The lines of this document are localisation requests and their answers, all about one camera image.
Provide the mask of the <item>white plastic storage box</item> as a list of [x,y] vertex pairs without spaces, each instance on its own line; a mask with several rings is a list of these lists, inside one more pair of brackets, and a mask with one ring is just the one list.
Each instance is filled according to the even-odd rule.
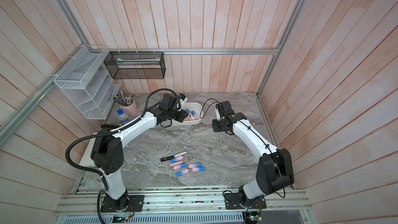
[[178,122],[176,120],[172,120],[173,126],[178,125],[196,125],[201,123],[202,119],[199,117],[201,110],[203,109],[202,105],[198,102],[186,102],[183,104],[182,109],[189,110],[189,116],[183,122]]

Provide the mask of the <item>pink blue lipstick tube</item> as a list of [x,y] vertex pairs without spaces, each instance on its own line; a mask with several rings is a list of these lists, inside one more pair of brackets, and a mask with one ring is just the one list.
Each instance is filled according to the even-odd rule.
[[193,117],[194,117],[196,120],[199,120],[199,119],[200,119],[199,116],[198,116],[194,111],[191,111],[191,114],[193,115]]

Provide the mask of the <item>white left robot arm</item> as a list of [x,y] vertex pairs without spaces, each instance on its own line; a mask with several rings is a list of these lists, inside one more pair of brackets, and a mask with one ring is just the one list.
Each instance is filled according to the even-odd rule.
[[127,144],[145,131],[165,121],[182,123],[188,116],[182,109],[187,101],[184,94],[164,94],[162,100],[149,106],[150,94],[145,102],[142,114],[112,131],[100,131],[95,138],[91,159],[103,180],[107,196],[113,200],[127,197],[121,176],[124,163],[123,149]]

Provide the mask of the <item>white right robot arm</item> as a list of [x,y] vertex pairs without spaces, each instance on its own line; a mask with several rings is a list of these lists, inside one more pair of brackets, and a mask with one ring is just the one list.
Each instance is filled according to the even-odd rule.
[[258,159],[256,177],[240,187],[243,200],[251,200],[284,190],[294,184],[291,154],[266,140],[243,113],[232,110],[230,102],[216,104],[217,118],[212,120],[214,132],[236,135]]

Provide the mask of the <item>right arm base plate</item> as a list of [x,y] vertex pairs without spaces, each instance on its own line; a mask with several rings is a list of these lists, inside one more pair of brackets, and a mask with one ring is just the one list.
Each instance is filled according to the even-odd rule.
[[222,193],[226,209],[266,209],[266,202],[263,196],[248,199],[242,192],[233,193],[225,190]]

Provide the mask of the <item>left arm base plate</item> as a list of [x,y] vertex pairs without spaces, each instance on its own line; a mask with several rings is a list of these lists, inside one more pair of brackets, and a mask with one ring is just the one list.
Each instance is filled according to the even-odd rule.
[[145,196],[143,195],[128,195],[114,200],[106,195],[102,201],[100,212],[141,212],[144,205],[144,198]]

